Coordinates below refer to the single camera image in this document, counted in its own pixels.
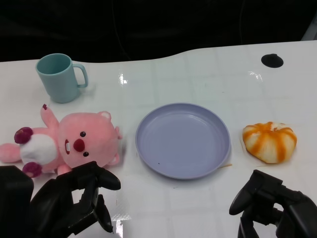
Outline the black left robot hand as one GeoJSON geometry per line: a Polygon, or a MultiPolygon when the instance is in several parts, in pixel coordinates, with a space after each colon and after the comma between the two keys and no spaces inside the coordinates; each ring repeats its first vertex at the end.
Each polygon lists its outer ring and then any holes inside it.
{"type": "Polygon", "coordinates": [[[94,223],[108,233],[113,231],[111,217],[99,188],[120,190],[120,180],[96,162],[46,182],[30,203],[27,221],[34,238],[67,238],[94,223]]]}

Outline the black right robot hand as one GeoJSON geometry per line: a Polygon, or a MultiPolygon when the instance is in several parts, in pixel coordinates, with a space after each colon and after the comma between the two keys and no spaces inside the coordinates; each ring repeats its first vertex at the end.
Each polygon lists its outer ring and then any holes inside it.
{"type": "Polygon", "coordinates": [[[238,237],[257,238],[254,223],[276,226],[278,238],[315,238],[317,206],[305,194],[284,186],[283,181],[259,170],[238,192],[230,215],[241,214],[238,237]]]}

